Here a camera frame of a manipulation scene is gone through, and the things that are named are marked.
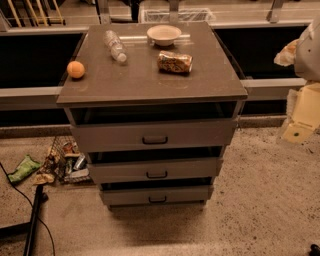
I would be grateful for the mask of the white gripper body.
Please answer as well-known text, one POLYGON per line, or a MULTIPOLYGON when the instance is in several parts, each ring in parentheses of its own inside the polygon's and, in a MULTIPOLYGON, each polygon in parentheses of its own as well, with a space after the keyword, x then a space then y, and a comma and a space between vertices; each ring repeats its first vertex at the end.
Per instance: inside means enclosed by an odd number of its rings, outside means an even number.
POLYGON ((320 126, 320 83, 289 90, 287 118, 290 123, 312 131, 320 126))

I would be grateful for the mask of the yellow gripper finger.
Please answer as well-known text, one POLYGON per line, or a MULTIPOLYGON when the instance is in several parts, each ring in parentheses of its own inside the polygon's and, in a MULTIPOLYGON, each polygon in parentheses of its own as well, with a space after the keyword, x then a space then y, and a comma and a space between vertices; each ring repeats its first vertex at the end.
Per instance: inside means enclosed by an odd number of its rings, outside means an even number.
POLYGON ((296 47, 298 40, 295 39, 288 43, 274 58, 274 63, 280 66, 290 66, 295 62, 296 47))
POLYGON ((303 123, 285 122, 282 125, 280 138, 290 143, 302 143, 306 141, 314 130, 303 123))

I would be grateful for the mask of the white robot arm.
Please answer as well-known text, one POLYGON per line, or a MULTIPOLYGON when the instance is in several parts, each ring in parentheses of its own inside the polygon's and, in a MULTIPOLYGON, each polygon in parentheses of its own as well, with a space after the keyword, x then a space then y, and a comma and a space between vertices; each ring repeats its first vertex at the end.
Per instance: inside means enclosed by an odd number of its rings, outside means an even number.
POLYGON ((320 126, 320 17, 317 16, 298 39, 288 43, 274 58, 280 66, 294 66, 306 80, 298 91, 287 95, 287 118, 280 138, 291 143, 306 141, 320 126))

